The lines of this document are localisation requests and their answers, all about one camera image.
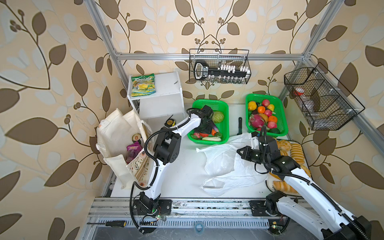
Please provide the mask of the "green cabbage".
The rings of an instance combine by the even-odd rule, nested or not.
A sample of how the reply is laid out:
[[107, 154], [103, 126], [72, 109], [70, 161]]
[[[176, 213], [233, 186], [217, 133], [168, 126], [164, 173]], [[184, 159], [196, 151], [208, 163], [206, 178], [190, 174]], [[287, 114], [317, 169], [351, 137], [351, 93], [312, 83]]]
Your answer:
[[212, 121], [215, 124], [221, 123], [224, 119], [225, 119], [224, 113], [222, 113], [220, 111], [214, 111], [213, 116], [212, 116]]

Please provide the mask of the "white plastic bag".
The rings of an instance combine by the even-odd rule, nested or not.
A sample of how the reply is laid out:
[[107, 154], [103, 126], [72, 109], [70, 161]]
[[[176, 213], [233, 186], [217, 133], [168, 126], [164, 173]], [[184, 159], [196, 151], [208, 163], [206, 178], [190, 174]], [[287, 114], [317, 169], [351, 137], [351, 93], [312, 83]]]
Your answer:
[[206, 156], [205, 171], [208, 178], [201, 188], [212, 197], [240, 188], [251, 187], [264, 182], [267, 175], [255, 171], [255, 164], [243, 160], [237, 150], [252, 146], [252, 135], [244, 133], [230, 137], [222, 145], [197, 148], [198, 153]]

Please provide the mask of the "green white drink can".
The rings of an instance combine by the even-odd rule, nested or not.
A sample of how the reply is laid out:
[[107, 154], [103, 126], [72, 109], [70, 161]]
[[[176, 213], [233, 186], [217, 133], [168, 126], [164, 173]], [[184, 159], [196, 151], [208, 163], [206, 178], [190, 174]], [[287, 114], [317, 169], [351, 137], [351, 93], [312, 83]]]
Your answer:
[[142, 143], [142, 135], [140, 134], [140, 133], [137, 133], [137, 134], [134, 134], [133, 136], [132, 136], [132, 142], [133, 142], [133, 144], [135, 144], [135, 143], [138, 143], [138, 144], [141, 144]]

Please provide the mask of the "purple snack bag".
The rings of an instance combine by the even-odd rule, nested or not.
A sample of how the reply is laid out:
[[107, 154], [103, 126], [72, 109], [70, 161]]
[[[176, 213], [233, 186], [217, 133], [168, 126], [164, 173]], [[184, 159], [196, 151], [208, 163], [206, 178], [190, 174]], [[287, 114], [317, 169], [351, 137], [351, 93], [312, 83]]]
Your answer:
[[141, 151], [142, 146], [139, 141], [136, 141], [135, 143], [127, 146], [126, 163], [129, 164], [130, 162], [132, 162]]

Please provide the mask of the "cream floral tote bag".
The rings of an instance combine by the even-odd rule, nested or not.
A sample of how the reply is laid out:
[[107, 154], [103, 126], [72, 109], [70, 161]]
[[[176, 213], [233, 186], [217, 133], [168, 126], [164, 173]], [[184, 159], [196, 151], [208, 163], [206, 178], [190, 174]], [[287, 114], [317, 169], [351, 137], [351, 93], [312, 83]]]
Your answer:
[[132, 162], [126, 163], [127, 146], [133, 144], [132, 136], [137, 133], [142, 135], [143, 146], [153, 131], [135, 111], [124, 115], [116, 109], [97, 127], [96, 148], [121, 182], [122, 189], [130, 189], [133, 182], [137, 182], [141, 187], [146, 187], [150, 182], [153, 162], [144, 150]]

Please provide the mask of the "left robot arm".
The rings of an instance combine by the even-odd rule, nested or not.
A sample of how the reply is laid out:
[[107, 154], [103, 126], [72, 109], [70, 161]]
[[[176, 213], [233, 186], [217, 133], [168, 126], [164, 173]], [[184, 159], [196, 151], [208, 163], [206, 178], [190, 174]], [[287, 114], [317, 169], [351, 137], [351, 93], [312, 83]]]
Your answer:
[[208, 133], [213, 129], [214, 111], [211, 107], [189, 108], [187, 114], [188, 117], [181, 123], [171, 128], [163, 127], [148, 137], [145, 142], [145, 154], [154, 161], [154, 166], [150, 173], [150, 182], [146, 187], [141, 187], [134, 182], [131, 188], [132, 192], [134, 188], [141, 190], [135, 202], [133, 197], [130, 200], [130, 210], [136, 207], [139, 216], [160, 214], [159, 199], [166, 170], [178, 158], [183, 137], [193, 130]]

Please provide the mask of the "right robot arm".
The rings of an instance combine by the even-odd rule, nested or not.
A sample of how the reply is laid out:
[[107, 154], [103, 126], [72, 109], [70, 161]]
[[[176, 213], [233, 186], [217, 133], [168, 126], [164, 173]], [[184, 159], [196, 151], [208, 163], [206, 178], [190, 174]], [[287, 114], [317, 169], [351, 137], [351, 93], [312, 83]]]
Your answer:
[[283, 156], [277, 141], [267, 135], [266, 127], [259, 134], [252, 134], [258, 148], [245, 146], [237, 150], [241, 159], [262, 165], [268, 173], [278, 176], [294, 188], [313, 208], [309, 211], [281, 191], [269, 194], [265, 212], [269, 216], [286, 216], [300, 224], [319, 240], [369, 240], [371, 223], [363, 216], [356, 217], [334, 201], [321, 189], [291, 157]]

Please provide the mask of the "white radish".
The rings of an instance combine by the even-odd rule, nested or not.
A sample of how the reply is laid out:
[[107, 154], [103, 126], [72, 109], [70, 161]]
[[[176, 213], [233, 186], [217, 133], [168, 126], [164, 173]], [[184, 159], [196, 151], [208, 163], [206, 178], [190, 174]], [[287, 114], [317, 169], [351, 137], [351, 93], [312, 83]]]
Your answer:
[[220, 142], [222, 139], [220, 137], [203, 137], [203, 141], [212, 141], [212, 142]]

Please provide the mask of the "green vegetable basket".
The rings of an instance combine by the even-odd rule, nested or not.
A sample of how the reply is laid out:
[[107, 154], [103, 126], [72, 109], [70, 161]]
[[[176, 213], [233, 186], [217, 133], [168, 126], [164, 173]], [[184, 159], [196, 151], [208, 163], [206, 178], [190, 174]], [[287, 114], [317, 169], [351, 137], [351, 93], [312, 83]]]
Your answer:
[[208, 133], [192, 130], [188, 133], [189, 140], [201, 145], [226, 143], [230, 136], [228, 104], [218, 100], [196, 100], [192, 105], [193, 108], [199, 109], [204, 106], [208, 106], [213, 110], [212, 121], [215, 126], [211, 128], [209, 135]]

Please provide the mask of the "pink dragon fruit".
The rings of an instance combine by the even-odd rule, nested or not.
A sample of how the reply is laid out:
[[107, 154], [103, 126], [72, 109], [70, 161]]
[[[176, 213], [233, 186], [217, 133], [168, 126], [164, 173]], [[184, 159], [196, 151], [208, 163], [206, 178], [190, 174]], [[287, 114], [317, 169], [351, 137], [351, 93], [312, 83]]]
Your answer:
[[251, 114], [249, 117], [249, 125], [253, 127], [256, 131], [260, 131], [263, 126], [268, 128], [268, 117], [265, 114]]

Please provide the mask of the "black yellow tape measure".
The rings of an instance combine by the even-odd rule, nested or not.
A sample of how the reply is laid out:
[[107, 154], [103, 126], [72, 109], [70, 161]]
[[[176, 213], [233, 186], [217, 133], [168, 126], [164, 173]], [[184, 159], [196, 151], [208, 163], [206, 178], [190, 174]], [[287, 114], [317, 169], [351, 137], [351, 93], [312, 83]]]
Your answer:
[[167, 128], [172, 128], [176, 125], [176, 121], [173, 119], [173, 115], [171, 115], [165, 122], [165, 126]]

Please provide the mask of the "green fruit basket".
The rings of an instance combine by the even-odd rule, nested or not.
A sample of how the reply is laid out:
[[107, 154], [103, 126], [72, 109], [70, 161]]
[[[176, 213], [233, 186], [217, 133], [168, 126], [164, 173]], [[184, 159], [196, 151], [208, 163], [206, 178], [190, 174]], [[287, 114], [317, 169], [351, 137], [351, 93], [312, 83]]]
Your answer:
[[267, 135], [280, 138], [286, 136], [289, 132], [283, 103], [280, 99], [269, 96], [269, 95], [259, 95], [259, 94], [248, 94], [246, 96], [246, 127], [248, 132], [260, 132], [256, 131], [253, 127], [249, 125], [249, 117], [251, 114], [258, 114], [257, 109], [254, 111], [248, 110], [248, 102], [254, 101], [259, 106], [264, 106], [266, 108], [265, 115], [268, 117], [268, 128]]

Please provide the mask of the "orange fruit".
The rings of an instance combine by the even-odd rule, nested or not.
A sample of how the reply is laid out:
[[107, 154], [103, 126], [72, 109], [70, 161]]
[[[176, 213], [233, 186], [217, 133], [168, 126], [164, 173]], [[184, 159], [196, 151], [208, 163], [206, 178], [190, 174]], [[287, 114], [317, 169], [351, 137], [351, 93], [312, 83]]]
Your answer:
[[266, 111], [266, 108], [264, 106], [259, 106], [257, 108], [257, 111], [258, 111], [259, 114], [264, 114], [265, 111]]

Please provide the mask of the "yellow lemon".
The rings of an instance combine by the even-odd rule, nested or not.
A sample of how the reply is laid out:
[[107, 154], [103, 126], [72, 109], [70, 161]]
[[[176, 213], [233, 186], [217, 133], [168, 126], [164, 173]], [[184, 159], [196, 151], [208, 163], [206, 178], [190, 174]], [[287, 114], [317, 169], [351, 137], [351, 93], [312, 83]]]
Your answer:
[[248, 110], [249, 110], [249, 111], [254, 111], [254, 110], [256, 110], [257, 108], [258, 108], [258, 105], [257, 105], [256, 102], [254, 102], [254, 101], [250, 101], [250, 102], [248, 102]]

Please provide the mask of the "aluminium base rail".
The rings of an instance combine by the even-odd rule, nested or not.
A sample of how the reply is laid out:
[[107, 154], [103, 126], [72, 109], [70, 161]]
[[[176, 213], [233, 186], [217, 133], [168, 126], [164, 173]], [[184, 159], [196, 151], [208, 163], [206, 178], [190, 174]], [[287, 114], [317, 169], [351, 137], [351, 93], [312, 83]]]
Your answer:
[[268, 229], [283, 227], [288, 217], [266, 214], [265, 199], [173, 198], [160, 201], [159, 215], [138, 215], [128, 198], [96, 198], [86, 223], [124, 220], [127, 228]]

